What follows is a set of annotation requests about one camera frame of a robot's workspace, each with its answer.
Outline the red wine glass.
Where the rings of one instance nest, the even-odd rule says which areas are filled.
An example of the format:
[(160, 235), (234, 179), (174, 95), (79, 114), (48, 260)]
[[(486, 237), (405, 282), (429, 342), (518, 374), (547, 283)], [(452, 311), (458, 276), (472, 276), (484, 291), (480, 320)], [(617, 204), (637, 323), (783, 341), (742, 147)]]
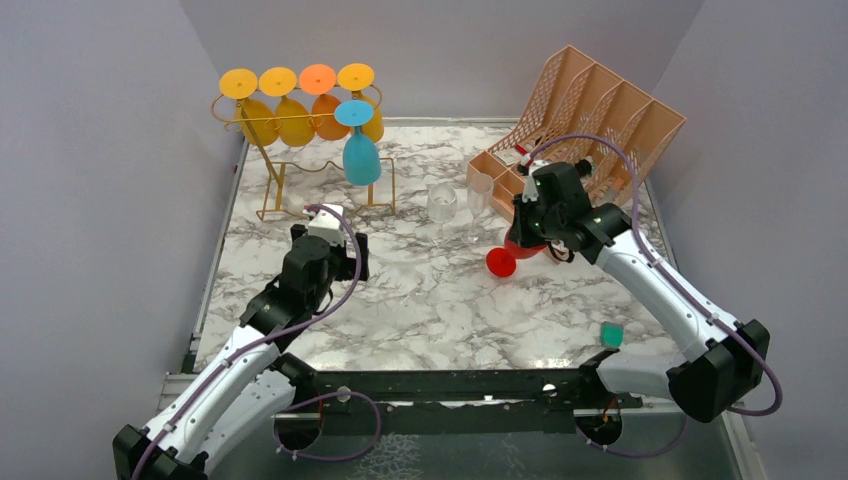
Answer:
[(503, 244), (487, 253), (486, 267), (496, 277), (509, 278), (516, 272), (519, 261), (532, 258), (547, 247), (547, 242), (532, 247), (521, 246), (514, 242), (513, 229), (509, 228), (504, 234)]

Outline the clear wine glass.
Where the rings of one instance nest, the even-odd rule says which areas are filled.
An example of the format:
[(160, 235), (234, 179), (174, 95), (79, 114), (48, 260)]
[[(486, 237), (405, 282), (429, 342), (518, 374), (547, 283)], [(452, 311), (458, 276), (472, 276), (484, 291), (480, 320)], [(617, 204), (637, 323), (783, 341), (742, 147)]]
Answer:
[(468, 243), (474, 244), (479, 239), (479, 220), (489, 207), (494, 190), (494, 179), (485, 173), (475, 173), (467, 183), (467, 207), (471, 214), (471, 223), (465, 234)]
[(454, 219), (458, 209), (456, 190), (447, 183), (440, 183), (429, 190), (427, 214), (434, 226), (428, 232), (428, 238), (438, 244), (443, 237), (444, 227)]

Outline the blue wine glass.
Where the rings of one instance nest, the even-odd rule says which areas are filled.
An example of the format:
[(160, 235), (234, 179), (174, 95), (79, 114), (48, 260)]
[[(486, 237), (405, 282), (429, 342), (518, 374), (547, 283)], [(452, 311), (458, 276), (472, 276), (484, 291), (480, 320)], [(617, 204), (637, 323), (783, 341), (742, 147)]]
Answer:
[(343, 148), (342, 161), (346, 180), (355, 186), (371, 185), (382, 173), (376, 144), (363, 131), (374, 114), (374, 108), (363, 100), (342, 102), (334, 112), (335, 120), (352, 130)]

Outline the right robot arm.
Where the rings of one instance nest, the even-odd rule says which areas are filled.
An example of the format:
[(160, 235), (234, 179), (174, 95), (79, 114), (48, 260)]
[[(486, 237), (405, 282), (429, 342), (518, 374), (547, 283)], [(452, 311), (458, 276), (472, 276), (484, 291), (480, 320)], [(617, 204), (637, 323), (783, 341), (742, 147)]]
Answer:
[(563, 244), (623, 285), (671, 336), (675, 355), (640, 356), (614, 350), (581, 368), (579, 398), (600, 407), (618, 393), (674, 401), (708, 423), (760, 384), (770, 333), (757, 320), (741, 323), (715, 306), (632, 228), (618, 206), (592, 206), (572, 164), (521, 168), (524, 190), (513, 198), (506, 236), (522, 249)]

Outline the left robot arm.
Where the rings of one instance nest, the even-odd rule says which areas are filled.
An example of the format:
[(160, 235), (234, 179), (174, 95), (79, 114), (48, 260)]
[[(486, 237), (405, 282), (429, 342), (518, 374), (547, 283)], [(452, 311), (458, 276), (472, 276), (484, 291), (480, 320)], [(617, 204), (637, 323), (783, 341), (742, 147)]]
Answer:
[(347, 254), (342, 223), (294, 225), (281, 272), (250, 300), (230, 338), (195, 380), (143, 427), (112, 441), (120, 479), (206, 479), (253, 430), (285, 408), (313, 401), (313, 369), (287, 348), (315, 318), (328, 316), (335, 281), (368, 278), (368, 237)]

